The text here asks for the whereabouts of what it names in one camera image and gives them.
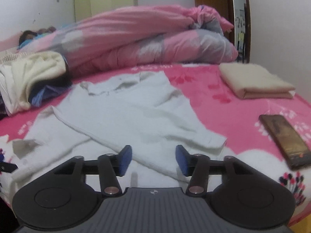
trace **rolled comforter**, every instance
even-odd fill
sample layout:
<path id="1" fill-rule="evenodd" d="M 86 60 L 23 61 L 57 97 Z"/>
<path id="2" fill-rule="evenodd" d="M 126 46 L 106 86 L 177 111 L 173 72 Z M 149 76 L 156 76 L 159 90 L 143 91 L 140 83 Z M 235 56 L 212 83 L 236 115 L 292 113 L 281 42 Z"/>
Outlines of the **rolled comforter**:
<path id="1" fill-rule="evenodd" d="M 223 32 L 232 28 L 214 8 L 205 5 L 191 9 L 127 7 L 72 24 L 32 41 L 20 51 L 56 51 L 66 58 L 75 77 L 146 63 L 230 62 L 237 50 Z"/>

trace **blue clothing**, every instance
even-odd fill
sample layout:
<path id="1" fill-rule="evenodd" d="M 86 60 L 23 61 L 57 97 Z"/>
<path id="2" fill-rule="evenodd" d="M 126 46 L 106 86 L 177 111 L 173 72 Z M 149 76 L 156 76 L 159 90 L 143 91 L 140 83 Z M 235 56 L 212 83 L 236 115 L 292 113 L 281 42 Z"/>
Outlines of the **blue clothing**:
<path id="1" fill-rule="evenodd" d="M 42 38 L 42 37 L 45 37 L 46 35 L 48 35 L 49 33 L 43 33 L 43 34 L 40 34 L 36 37 L 34 37 L 33 39 L 28 39 L 28 40 L 25 40 L 23 43 L 21 43 L 19 46 L 18 46 L 18 50 L 23 48 L 24 46 L 28 45 L 30 42 L 32 42 L 33 40 L 36 40 L 36 39 L 39 39 L 39 38 Z"/>
<path id="2" fill-rule="evenodd" d="M 57 97 L 64 93 L 71 85 L 67 87 L 54 87 L 46 85 L 44 86 L 31 100 L 31 105 L 35 107 L 40 107 L 43 100 Z"/>

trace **person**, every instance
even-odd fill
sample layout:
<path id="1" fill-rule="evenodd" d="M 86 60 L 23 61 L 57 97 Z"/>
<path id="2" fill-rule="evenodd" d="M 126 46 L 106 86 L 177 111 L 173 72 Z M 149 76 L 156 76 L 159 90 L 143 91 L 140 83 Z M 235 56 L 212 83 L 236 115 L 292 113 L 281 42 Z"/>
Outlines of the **person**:
<path id="1" fill-rule="evenodd" d="M 36 36 L 38 36 L 38 34 L 36 32 L 29 31 L 29 30 L 24 31 L 23 34 L 19 38 L 18 44 L 21 45 L 26 40 L 34 39 Z"/>
<path id="2" fill-rule="evenodd" d="M 24 31 L 19 38 L 19 49 L 29 44 L 32 40 L 44 37 L 45 35 L 53 33 L 54 31 L 56 31 L 54 26 L 50 26 L 48 29 L 42 28 L 38 30 L 38 32 L 33 32 L 30 30 Z"/>

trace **dark hair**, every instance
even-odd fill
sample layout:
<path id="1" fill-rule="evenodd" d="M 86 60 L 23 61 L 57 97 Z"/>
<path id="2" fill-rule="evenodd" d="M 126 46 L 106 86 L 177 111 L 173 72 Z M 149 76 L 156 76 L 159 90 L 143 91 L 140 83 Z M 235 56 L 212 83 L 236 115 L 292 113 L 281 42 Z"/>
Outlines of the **dark hair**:
<path id="1" fill-rule="evenodd" d="M 18 45 L 21 45 L 25 40 L 26 40 L 26 36 L 27 35 L 33 35 L 33 36 L 38 36 L 38 34 L 36 32 L 32 32 L 32 31 L 24 31 L 23 34 L 20 36 Z"/>

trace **clothes pile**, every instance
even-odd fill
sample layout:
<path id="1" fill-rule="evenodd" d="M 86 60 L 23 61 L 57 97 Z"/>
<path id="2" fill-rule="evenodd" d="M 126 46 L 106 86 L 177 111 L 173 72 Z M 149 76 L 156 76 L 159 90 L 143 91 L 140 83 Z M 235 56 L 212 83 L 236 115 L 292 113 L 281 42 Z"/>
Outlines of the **clothes pile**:
<path id="1" fill-rule="evenodd" d="M 0 114 L 11 116 L 39 107 L 71 84 L 68 65 L 59 53 L 39 52 L 5 62 L 0 65 Z"/>

